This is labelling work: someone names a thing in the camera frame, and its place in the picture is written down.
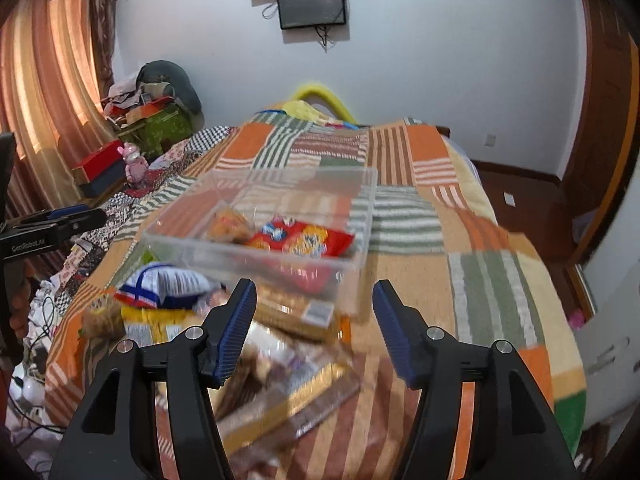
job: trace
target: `patchwork bedspread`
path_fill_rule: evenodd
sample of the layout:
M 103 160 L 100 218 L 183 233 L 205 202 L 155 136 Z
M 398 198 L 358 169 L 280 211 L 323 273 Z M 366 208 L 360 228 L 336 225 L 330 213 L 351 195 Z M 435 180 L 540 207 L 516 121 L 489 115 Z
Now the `patchwork bedspread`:
M 67 424 L 105 345 L 78 338 L 81 313 L 140 264 L 143 228 L 197 176 L 217 169 L 370 166 L 378 170 L 374 221 L 353 320 L 359 394 L 284 452 L 265 478 L 389 478 L 408 436 L 418 392 L 395 375 L 370 307 L 373 284 L 391 280 L 405 304 L 460 341 L 518 348 L 571 447 L 582 427 L 585 381 L 573 335 L 545 266 L 530 242 L 497 226 L 479 183 L 435 127 L 403 120 L 366 130 L 335 130 L 263 113 L 144 197 L 71 300 L 51 348 L 46 409 Z M 473 389 L 464 388 L 453 478 L 464 473 Z M 164 474 L 176 478 L 166 412 L 158 410 Z

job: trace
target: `yellow tube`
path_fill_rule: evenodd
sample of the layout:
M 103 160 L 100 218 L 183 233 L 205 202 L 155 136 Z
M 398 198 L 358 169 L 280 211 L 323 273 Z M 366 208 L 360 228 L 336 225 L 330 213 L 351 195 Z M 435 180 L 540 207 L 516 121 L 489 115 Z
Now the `yellow tube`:
M 323 99 L 335 112 L 337 118 L 351 124 L 357 124 L 356 119 L 349 113 L 335 94 L 320 83 L 307 83 L 298 88 L 291 96 L 291 100 L 304 100 L 310 95 Z

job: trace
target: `silver bolt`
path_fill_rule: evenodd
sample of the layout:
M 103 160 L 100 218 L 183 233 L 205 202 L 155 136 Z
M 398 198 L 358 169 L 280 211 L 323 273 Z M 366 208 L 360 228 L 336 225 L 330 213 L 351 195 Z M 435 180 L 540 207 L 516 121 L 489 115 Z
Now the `silver bolt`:
M 197 339 L 202 334 L 204 334 L 204 331 L 199 326 L 190 326 L 184 333 L 187 339 Z
M 498 349 L 498 352 L 502 352 L 503 354 L 510 354 L 511 350 L 513 350 L 513 346 L 508 341 L 500 340 L 495 344 L 495 347 Z
M 438 339 L 442 339 L 444 337 L 444 330 L 439 326 L 430 326 L 427 329 L 427 336 L 429 337 L 429 339 L 437 341 Z
M 118 352 L 121 354 L 126 354 L 133 348 L 133 341 L 131 339 L 125 339 L 124 341 L 120 341 L 118 346 L 116 346 Z

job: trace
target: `orange striped curtain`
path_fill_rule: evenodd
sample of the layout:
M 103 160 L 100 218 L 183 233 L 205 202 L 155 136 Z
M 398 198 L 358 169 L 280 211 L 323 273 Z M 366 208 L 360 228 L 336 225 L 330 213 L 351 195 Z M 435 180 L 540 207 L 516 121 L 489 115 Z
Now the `orange striped curtain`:
M 113 139 L 98 93 L 90 0 L 20 0 L 0 30 L 0 126 L 18 143 L 8 218 L 78 202 L 70 168 Z

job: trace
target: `plastic storage bin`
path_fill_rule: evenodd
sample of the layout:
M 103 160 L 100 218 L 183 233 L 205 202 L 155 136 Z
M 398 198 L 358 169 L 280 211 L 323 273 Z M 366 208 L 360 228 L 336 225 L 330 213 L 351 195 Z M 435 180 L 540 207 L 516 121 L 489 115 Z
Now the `plastic storage bin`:
M 194 269 L 234 286 L 240 278 L 331 301 L 358 311 L 358 282 L 366 262 L 377 171 L 373 168 L 305 168 L 209 171 L 169 205 L 142 235 L 159 260 Z M 281 215 L 355 235 L 344 257 L 309 258 L 205 239 L 215 211 L 230 205 L 256 230 Z

